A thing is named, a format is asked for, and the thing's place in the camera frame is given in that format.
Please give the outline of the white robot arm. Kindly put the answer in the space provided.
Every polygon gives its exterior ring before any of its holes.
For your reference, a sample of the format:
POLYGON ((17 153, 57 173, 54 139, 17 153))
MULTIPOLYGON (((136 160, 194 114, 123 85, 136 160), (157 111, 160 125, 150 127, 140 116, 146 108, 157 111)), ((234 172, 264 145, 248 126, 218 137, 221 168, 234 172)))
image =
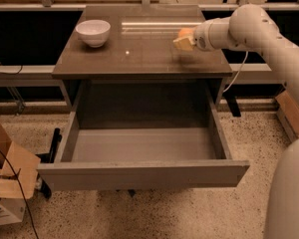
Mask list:
MULTIPOLYGON (((299 106, 299 46, 285 38, 267 12, 245 4, 226 18, 207 20, 178 32, 173 44, 180 50, 229 49, 255 52, 299 106)), ((299 239, 299 138, 282 153, 268 199, 264 239, 299 239)))

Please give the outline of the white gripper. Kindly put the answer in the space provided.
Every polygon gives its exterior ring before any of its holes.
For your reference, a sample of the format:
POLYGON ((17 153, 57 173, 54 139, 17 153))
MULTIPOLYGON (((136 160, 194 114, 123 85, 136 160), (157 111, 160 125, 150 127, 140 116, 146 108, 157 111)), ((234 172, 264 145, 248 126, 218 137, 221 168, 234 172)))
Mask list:
POLYGON ((189 37, 180 37, 173 40, 174 46, 181 51, 192 51, 194 46, 201 51, 210 51, 211 44, 209 41, 210 21, 205 21, 196 26, 193 31, 193 38, 195 43, 189 37))

